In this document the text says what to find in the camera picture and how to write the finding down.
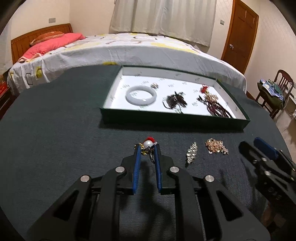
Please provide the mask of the person's right hand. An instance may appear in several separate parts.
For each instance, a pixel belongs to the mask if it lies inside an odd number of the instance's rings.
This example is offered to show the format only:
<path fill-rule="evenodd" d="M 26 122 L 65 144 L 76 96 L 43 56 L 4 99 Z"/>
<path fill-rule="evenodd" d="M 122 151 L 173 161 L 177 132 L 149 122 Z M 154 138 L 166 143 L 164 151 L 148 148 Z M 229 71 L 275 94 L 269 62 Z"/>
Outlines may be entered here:
<path fill-rule="evenodd" d="M 284 228 L 288 225 L 288 221 L 270 204 L 262 214 L 260 221 L 271 232 Z"/>

